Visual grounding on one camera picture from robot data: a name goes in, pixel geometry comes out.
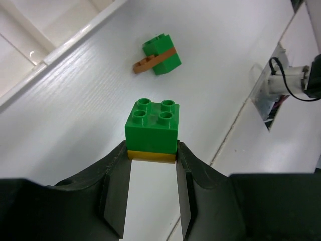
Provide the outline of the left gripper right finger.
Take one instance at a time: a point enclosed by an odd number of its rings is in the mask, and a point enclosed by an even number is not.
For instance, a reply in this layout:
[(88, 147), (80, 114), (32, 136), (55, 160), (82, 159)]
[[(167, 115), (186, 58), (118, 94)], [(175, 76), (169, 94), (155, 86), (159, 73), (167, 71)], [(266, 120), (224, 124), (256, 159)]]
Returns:
[(320, 173), (225, 176), (177, 143), (183, 240), (320, 240)]

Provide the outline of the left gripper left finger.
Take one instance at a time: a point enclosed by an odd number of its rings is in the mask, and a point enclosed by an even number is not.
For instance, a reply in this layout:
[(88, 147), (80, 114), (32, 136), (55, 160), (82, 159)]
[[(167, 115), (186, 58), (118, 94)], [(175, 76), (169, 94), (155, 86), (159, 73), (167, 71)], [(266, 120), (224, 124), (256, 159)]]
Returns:
[(125, 142), (56, 185), (1, 179), (1, 240), (120, 240), (131, 160)]

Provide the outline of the yellow lego plate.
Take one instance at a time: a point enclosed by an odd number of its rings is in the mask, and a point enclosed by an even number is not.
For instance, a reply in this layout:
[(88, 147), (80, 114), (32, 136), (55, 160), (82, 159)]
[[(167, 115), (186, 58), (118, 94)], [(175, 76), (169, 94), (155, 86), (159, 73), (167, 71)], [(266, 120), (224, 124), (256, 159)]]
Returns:
[(131, 160), (169, 163), (169, 164), (174, 164), (176, 161), (175, 154), (143, 152), (143, 151), (133, 151), (133, 150), (128, 150), (127, 153), (128, 153), (128, 157)]

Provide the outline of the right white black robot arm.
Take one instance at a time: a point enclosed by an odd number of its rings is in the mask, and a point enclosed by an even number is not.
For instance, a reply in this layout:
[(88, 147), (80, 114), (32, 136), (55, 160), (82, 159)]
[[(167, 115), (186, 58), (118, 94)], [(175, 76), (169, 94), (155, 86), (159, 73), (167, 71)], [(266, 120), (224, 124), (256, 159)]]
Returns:
[(269, 60), (269, 95), (289, 95), (303, 102), (320, 100), (320, 55), (310, 65), (285, 68), (277, 57)]

